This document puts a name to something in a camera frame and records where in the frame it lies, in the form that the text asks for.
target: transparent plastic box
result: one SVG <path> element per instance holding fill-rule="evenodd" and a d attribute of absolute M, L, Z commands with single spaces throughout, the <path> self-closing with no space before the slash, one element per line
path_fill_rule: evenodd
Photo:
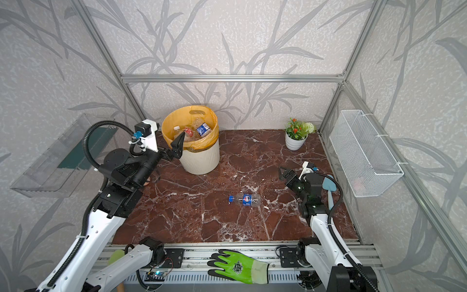
<path fill-rule="evenodd" d="M 91 167 L 81 147 L 86 130 L 98 121 L 108 118 L 86 114 L 61 135 L 44 154 L 11 186 L 11 189 L 27 197 L 67 198 Z M 90 152 L 97 157 L 117 131 L 112 127 L 100 127 L 92 135 Z"/>

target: white wire basket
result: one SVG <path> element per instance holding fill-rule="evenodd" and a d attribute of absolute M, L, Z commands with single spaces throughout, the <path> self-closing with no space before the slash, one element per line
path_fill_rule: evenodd
<path fill-rule="evenodd" d="M 361 110 L 341 111 L 329 138 L 355 197 L 379 196 L 404 175 Z"/>

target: yellow garbage bag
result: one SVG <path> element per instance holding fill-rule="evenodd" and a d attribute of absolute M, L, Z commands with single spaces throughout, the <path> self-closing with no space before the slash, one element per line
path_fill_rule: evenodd
<path fill-rule="evenodd" d="M 186 125 L 191 125 L 196 118 L 202 118 L 212 131 L 202 139 L 183 143 L 183 150 L 201 152 L 211 148 L 216 143 L 219 138 L 219 124 L 217 123 L 216 114 L 205 106 L 188 106 L 173 111 L 162 122 L 162 136 L 169 147 L 174 140 L 174 127 L 180 126 L 180 128 L 183 128 Z"/>

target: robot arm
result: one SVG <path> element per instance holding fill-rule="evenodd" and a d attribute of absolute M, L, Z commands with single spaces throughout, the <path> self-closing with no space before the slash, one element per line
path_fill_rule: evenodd
<path fill-rule="evenodd" d="M 91 164 L 105 177 L 102 191 L 88 207 L 91 212 L 88 215 L 85 213 L 87 230 L 82 230 L 77 236 L 57 267 L 38 286 L 37 291 L 80 292 L 98 289 L 100 292 L 108 292 L 135 270 L 164 261 L 163 243 L 147 237 L 123 258 L 88 277 L 110 237 L 138 203 L 142 196 L 140 189 L 143 188 L 157 163 L 162 158 L 166 160 L 180 158 L 184 142 L 184 133 L 182 133 L 172 142 L 172 150 L 158 147 L 155 135 L 156 122 L 144 120 L 135 125 L 133 140 L 130 142 L 130 144 L 138 144 L 142 152 L 134 153 L 134 145 L 130 147 L 130 152 L 125 149 L 115 149 L 109 152 L 104 163 L 99 165 L 91 157 L 85 141 L 95 129 L 104 125 L 114 125 L 129 134 L 132 133 L 130 129 L 114 121 L 96 123 L 86 132 L 83 138 L 83 150 Z"/>
<path fill-rule="evenodd" d="M 310 225 L 316 237 L 302 238 L 297 245 L 297 260 L 304 267 L 313 267 L 327 292 L 378 291 L 376 274 L 371 267 L 361 265 L 337 231 L 331 210 L 321 202 L 323 177 L 313 164 L 305 162 L 298 176 L 293 170 L 279 167 L 279 178 L 301 199 L 300 215 Z"/>

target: light blue brush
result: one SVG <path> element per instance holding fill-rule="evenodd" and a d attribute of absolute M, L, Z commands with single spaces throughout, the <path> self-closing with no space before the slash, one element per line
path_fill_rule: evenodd
<path fill-rule="evenodd" d="M 331 192 L 335 192 L 337 190 L 336 184 L 333 183 L 333 181 L 331 181 L 330 179 L 324 178 L 323 189 L 327 190 L 327 203 L 329 205 L 329 210 L 331 210 L 331 208 L 334 206 L 333 194 Z"/>

